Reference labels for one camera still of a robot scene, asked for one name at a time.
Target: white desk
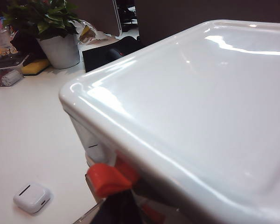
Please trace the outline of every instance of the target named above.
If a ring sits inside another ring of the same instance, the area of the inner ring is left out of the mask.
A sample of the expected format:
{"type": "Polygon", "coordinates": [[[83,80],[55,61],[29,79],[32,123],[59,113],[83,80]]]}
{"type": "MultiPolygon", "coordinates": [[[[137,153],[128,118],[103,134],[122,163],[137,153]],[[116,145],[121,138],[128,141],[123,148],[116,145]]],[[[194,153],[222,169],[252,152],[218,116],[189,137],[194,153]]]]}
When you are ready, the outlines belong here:
{"type": "Polygon", "coordinates": [[[82,60],[69,69],[50,67],[13,87],[0,87],[0,224],[71,224],[96,204],[85,182],[84,149],[58,99],[67,81],[85,73],[82,60]],[[14,194],[30,181],[54,195],[34,216],[13,203],[14,194]]]}

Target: black slot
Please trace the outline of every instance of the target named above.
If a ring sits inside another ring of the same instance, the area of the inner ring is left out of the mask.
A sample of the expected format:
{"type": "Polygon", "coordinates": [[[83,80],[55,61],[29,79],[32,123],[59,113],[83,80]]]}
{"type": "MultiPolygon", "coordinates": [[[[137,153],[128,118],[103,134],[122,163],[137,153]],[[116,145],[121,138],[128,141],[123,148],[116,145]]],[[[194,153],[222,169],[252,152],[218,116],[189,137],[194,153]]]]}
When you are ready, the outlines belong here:
{"type": "Polygon", "coordinates": [[[27,190],[30,187],[30,185],[28,185],[28,187],[26,187],[20,194],[19,196],[21,196],[21,194],[23,194],[25,192],[25,190],[27,190]]]}
{"type": "Polygon", "coordinates": [[[96,144],[96,145],[93,145],[93,146],[89,146],[88,148],[92,148],[92,147],[95,147],[95,146],[97,146],[97,144],[96,144]]]}

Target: green leaves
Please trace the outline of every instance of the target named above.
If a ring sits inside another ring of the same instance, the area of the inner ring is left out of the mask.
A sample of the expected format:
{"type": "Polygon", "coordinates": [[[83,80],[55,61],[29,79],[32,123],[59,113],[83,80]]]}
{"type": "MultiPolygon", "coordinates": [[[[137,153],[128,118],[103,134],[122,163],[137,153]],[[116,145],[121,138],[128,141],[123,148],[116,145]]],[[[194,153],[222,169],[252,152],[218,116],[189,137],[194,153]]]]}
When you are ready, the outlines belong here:
{"type": "Polygon", "coordinates": [[[49,27],[50,27],[50,25],[43,21],[41,21],[37,24],[39,34],[41,34],[43,31],[47,30],[49,27]]]}
{"type": "Polygon", "coordinates": [[[80,22],[72,12],[75,8],[68,0],[27,0],[24,6],[12,0],[4,14],[3,25],[11,25],[41,40],[65,37],[67,34],[77,34],[76,27],[70,22],[80,22]]]}

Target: orange plastic part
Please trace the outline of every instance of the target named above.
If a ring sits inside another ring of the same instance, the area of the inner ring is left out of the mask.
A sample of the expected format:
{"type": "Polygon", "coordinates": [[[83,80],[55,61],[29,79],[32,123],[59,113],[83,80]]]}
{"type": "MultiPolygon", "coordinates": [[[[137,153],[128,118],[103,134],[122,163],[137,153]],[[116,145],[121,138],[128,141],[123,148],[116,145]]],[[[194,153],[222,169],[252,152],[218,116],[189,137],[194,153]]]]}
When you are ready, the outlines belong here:
{"type": "Polygon", "coordinates": [[[135,184],[139,179],[140,175],[134,170],[129,164],[121,160],[118,156],[116,158],[115,167],[121,172],[132,184],[135,184]]]}
{"type": "Polygon", "coordinates": [[[97,196],[103,198],[132,188],[132,182],[126,179],[115,167],[97,163],[87,171],[97,196]]]}
{"type": "Polygon", "coordinates": [[[153,221],[155,224],[163,224],[165,221],[165,216],[156,210],[152,209],[149,205],[142,205],[142,211],[153,221]]]}

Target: potted plant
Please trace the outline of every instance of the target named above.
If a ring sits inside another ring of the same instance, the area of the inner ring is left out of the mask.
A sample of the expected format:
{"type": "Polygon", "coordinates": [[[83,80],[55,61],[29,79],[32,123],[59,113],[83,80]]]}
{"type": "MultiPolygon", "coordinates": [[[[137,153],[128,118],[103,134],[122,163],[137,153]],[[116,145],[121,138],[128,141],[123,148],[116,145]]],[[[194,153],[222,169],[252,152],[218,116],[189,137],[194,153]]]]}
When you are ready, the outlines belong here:
{"type": "Polygon", "coordinates": [[[80,20],[72,12],[74,8],[68,0],[27,0],[26,5],[12,0],[3,26],[34,36],[54,68],[69,68],[80,62],[73,24],[80,20]]]}

